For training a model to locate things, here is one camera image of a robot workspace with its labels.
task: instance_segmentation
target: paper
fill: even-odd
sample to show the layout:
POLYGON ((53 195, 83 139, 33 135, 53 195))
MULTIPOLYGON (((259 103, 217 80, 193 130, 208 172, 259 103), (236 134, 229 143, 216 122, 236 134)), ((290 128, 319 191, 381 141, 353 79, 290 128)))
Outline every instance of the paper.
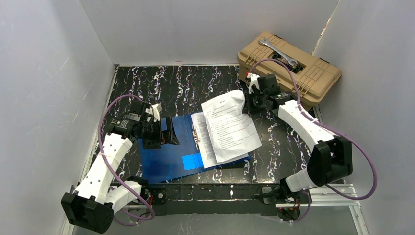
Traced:
POLYGON ((234 90, 202 103, 216 161, 222 163, 262 146, 248 114, 241 90, 234 90))
POLYGON ((202 157, 204 168, 210 168, 213 166, 230 163, 230 162, 237 161, 239 159, 242 159, 248 156, 248 154, 245 153, 235 158, 232 158, 228 161, 218 163, 216 161, 215 152, 213 151, 213 146, 210 140, 208 127, 205 121, 205 116, 203 115, 203 113, 195 113, 195 114, 192 114, 191 117, 192 117, 193 127, 198 137, 197 142, 198 142, 200 155, 202 157))

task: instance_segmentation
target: toolbox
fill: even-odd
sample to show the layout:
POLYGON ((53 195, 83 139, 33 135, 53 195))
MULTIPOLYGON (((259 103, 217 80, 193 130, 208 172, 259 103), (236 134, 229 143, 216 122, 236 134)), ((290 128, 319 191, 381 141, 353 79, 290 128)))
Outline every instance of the toolbox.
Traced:
MULTIPOLYGON (((239 79, 247 83, 246 75, 249 69, 258 61, 266 58, 277 59, 287 65, 297 82, 301 102, 305 109, 318 105, 341 75, 340 69, 329 62, 296 48, 274 34, 263 32, 238 53, 239 79), (296 59, 297 65, 290 66, 271 48, 261 45, 259 39, 264 38, 268 38, 270 43, 284 54, 296 59)), ((295 94, 293 82, 287 70, 278 63, 264 61, 253 72, 261 76, 275 74, 281 90, 295 94)))

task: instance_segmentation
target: blue folder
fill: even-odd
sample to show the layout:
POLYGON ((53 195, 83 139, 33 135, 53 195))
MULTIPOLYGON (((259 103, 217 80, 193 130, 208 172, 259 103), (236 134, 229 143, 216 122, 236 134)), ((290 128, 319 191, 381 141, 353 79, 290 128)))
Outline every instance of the blue folder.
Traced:
MULTIPOLYGON (((139 140, 143 177, 150 184, 193 175, 218 167, 203 167, 200 151, 196 149, 193 138, 191 114, 172 117, 172 122, 180 145, 165 144, 160 149, 143 149, 142 140, 139 140)), ((165 118, 161 120, 161 129, 167 129, 165 118)), ((238 161, 249 158, 250 156, 247 156, 238 161)))

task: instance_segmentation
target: wrench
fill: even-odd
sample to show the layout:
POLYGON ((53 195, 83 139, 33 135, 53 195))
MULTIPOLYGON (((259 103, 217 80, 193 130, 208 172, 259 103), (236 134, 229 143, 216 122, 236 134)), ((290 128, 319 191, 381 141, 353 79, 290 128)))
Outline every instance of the wrench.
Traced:
POLYGON ((259 44, 271 48, 273 51, 275 51, 276 53, 281 55, 288 62, 288 64, 293 66, 294 68, 295 68, 295 66, 297 66, 298 61, 296 59, 293 59, 293 58, 289 57, 288 55, 282 53, 282 51, 278 50, 274 45, 271 44, 271 42, 268 38, 264 38, 264 40, 259 39, 259 44))

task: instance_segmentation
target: black marble table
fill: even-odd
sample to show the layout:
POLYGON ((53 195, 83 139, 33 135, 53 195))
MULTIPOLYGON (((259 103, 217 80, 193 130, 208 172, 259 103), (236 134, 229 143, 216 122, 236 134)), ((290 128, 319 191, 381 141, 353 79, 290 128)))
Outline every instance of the black marble table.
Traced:
MULTIPOLYGON (((110 102, 123 94, 134 94, 163 107, 161 117, 200 111, 201 104, 235 89, 247 89, 238 79, 238 66, 119 67, 110 102)), ((129 99, 117 103, 104 125, 128 109, 129 99)), ((305 142, 284 121, 271 112, 253 115, 262 147, 251 159, 196 175, 169 180, 176 183, 277 183, 306 167, 310 151, 305 142)), ((117 173, 122 179, 141 176, 140 153, 134 144, 117 173)))

